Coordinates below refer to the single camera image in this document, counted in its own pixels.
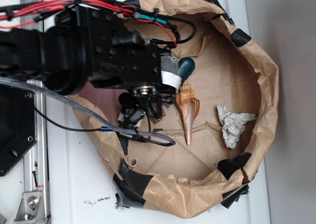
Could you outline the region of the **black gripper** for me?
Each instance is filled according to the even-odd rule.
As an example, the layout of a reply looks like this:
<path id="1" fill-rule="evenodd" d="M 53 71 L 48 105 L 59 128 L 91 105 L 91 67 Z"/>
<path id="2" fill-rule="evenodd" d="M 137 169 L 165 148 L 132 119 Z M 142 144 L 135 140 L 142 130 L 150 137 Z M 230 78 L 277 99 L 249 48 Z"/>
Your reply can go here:
<path id="1" fill-rule="evenodd" d="M 75 37 L 75 55 L 87 69 L 87 81 L 96 88 L 126 89 L 149 111 L 173 104 L 180 87 L 178 60 L 129 30 L 113 12 L 80 5 L 55 17 L 55 29 Z"/>

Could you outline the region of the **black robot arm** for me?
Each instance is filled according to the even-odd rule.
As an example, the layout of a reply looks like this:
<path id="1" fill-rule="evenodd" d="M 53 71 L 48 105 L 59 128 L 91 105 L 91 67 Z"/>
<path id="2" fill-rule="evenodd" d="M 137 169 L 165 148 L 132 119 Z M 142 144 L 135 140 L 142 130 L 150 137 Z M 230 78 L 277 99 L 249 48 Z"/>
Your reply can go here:
<path id="1" fill-rule="evenodd" d="M 178 61 L 129 30 L 108 10 L 76 5 L 55 17 L 45 32 L 13 29 L 0 35 L 0 74 L 21 81 L 43 81 L 62 95 L 96 88 L 126 89 L 134 97 L 172 104 L 182 83 Z"/>

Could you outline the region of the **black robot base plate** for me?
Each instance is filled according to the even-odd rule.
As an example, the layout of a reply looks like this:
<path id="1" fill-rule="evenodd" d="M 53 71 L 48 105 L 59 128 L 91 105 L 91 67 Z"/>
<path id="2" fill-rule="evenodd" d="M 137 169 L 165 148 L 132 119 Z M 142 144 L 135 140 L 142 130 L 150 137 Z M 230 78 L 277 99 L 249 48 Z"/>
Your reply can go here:
<path id="1" fill-rule="evenodd" d="M 6 176 L 36 143 L 35 93 L 0 87 L 0 176 Z"/>

